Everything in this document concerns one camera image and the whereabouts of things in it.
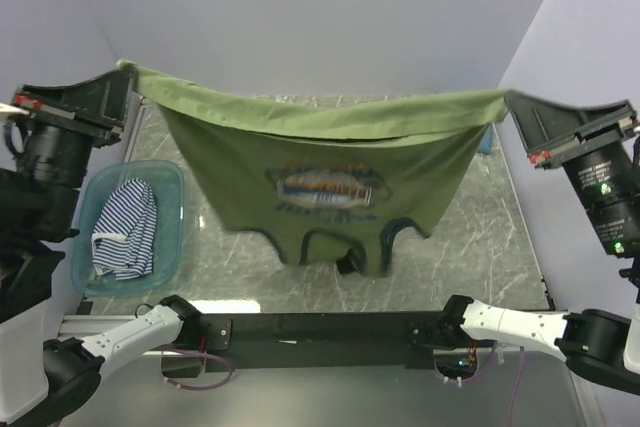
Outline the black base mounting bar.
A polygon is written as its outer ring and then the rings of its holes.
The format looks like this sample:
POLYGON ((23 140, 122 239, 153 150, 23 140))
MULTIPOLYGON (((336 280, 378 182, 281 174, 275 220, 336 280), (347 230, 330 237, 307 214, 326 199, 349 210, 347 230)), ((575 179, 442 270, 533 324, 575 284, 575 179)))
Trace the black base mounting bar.
POLYGON ((220 355, 237 369, 369 367, 430 369, 436 350, 487 340, 440 330, 438 311, 204 314, 162 346, 220 355))

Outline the olive green tank top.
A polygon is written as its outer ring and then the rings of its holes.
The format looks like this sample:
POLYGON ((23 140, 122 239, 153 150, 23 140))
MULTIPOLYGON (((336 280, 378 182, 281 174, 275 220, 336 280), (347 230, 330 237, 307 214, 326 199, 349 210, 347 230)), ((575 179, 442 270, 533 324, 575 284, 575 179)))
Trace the olive green tank top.
POLYGON ((501 89, 321 107, 118 67, 158 107, 226 230, 264 235, 286 265, 347 262, 371 277, 389 272, 400 231, 433 233, 508 112, 501 89))

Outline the translucent teal laundry basket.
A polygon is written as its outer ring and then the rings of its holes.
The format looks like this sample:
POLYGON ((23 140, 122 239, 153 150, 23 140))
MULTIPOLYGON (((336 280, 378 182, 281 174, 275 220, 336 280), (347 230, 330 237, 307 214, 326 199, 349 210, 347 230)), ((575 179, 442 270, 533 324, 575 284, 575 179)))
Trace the translucent teal laundry basket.
POLYGON ((184 176, 174 163, 110 166, 88 184, 71 279, 89 297, 151 291, 176 274, 182 255, 184 176))

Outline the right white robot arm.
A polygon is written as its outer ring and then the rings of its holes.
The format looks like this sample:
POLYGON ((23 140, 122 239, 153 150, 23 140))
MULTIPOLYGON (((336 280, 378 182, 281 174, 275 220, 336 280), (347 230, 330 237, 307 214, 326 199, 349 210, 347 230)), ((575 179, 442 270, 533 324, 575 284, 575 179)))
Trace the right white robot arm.
MULTIPOLYGON (((639 114, 628 100, 573 107, 512 91, 505 97, 530 162, 565 171, 604 251, 632 264, 619 272, 639 284, 639 114)), ((453 295, 438 323, 444 342, 491 340, 545 353, 574 374, 639 392, 639 316, 598 309, 535 314, 453 295)))

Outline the aluminium frame rail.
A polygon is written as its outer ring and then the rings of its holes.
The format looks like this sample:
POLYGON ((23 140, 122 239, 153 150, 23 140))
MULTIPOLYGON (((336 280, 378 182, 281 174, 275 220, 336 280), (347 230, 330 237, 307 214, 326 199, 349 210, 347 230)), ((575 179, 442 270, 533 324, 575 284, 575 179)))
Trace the aluminium frame rail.
POLYGON ((348 342, 413 344, 437 350, 467 347, 473 340, 521 346, 561 358, 555 341, 563 337, 564 314, 521 312, 491 306, 471 306, 460 320, 438 312, 381 313, 213 313, 199 319, 191 342, 201 335, 211 350, 244 342, 348 342))

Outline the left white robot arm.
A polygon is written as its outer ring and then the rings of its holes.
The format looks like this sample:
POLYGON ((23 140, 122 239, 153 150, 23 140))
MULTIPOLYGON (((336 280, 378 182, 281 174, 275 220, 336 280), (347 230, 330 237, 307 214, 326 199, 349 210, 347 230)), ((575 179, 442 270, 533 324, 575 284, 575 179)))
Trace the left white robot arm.
POLYGON ((131 66, 67 86, 22 85, 1 107, 1 422, 51 426, 78 410, 117 369, 164 346, 186 349, 200 313, 179 296, 86 337, 48 337, 58 244, 72 220, 95 149, 123 133, 136 82, 131 66))

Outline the blue white striped tank top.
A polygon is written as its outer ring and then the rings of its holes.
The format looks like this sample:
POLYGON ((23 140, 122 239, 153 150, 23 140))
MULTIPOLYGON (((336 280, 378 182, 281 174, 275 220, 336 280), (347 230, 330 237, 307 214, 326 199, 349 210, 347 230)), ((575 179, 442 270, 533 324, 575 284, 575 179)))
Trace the blue white striped tank top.
POLYGON ((134 280, 153 272, 158 208, 151 185, 133 178, 108 197, 91 235, 98 277, 134 280))

